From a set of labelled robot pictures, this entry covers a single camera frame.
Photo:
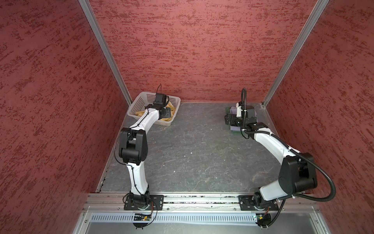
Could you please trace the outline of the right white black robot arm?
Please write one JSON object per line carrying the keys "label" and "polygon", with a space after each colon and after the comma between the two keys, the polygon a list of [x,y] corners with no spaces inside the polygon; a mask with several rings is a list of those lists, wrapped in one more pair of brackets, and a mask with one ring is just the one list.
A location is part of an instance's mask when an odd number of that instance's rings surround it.
{"label": "right white black robot arm", "polygon": [[316,168],[300,158],[298,150],[292,152],[293,148],[281,142],[267,125],[258,122],[254,107],[243,107],[241,102],[235,107],[227,107],[225,124],[231,130],[240,131],[245,138],[260,143],[280,163],[278,179],[254,193],[250,204],[256,209],[263,210],[277,199],[285,199],[317,187]]}

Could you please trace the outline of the green skirt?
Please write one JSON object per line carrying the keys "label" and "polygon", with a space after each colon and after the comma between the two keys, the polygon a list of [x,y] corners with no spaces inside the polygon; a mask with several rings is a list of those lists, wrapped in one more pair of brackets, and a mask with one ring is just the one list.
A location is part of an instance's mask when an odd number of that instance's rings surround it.
{"label": "green skirt", "polygon": [[[225,124],[229,127],[230,127],[229,120],[231,120],[230,109],[231,109],[231,107],[226,107],[226,109],[225,109],[226,114],[224,116]],[[241,121],[242,121],[242,117],[237,119],[237,123],[241,124]]]}

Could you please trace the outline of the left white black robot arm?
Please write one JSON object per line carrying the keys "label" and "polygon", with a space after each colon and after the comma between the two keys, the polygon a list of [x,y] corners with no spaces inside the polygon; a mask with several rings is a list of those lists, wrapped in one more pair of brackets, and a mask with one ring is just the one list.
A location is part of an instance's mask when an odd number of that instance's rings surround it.
{"label": "left white black robot arm", "polygon": [[150,104],[141,118],[129,128],[124,128],[118,138],[118,156],[127,167],[131,180],[129,197],[142,210],[151,202],[144,167],[148,155],[147,132],[156,121],[170,117],[171,109],[166,104]]}

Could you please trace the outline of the lavender skirt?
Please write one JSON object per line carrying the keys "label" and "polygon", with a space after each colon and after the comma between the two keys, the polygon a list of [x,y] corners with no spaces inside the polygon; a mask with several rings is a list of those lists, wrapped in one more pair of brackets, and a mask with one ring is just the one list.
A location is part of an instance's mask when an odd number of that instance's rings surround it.
{"label": "lavender skirt", "polygon": [[[247,106],[247,113],[248,117],[246,118],[246,124],[252,124],[257,122],[257,117],[256,117],[256,111],[253,106]],[[241,124],[237,123],[237,108],[236,107],[231,107],[230,109],[230,114],[231,114],[231,120],[229,120],[229,125],[230,125],[230,130],[232,131],[240,131],[240,127],[242,126]]]}

